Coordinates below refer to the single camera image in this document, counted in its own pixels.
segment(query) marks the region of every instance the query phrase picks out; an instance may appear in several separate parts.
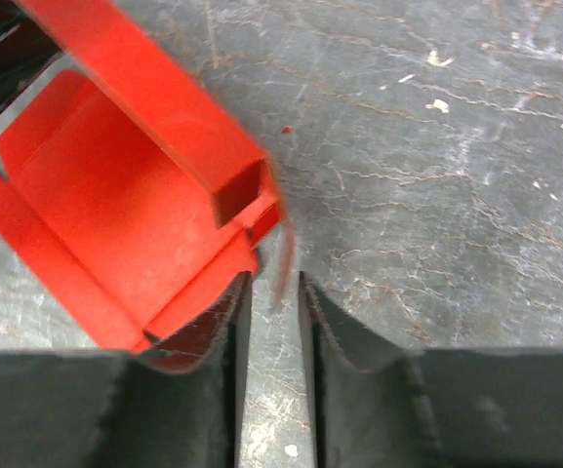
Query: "red plastic part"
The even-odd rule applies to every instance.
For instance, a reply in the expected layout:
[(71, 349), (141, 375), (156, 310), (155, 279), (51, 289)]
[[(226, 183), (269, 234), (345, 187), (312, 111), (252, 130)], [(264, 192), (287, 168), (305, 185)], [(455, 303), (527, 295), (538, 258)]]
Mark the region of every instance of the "red plastic part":
[(107, 1), (18, 3), (93, 81), (61, 73), (0, 136), (0, 234), (99, 346), (141, 351), (256, 270), (272, 172)]
[(255, 201), (264, 151), (107, 0), (17, 0), (210, 194), (218, 225)]

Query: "gray metal surface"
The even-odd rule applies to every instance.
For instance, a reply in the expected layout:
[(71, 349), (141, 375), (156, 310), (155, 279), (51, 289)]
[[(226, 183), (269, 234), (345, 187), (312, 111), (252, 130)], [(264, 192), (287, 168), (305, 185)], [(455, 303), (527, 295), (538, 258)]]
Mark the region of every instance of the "gray metal surface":
[[(297, 271), (367, 326), (405, 346), (563, 345), (563, 1), (118, 3), (270, 150)], [(276, 244), (246, 467), (310, 466), (295, 291), (267, 308)], [(0, 241), (0, 346), (90, 344)]]

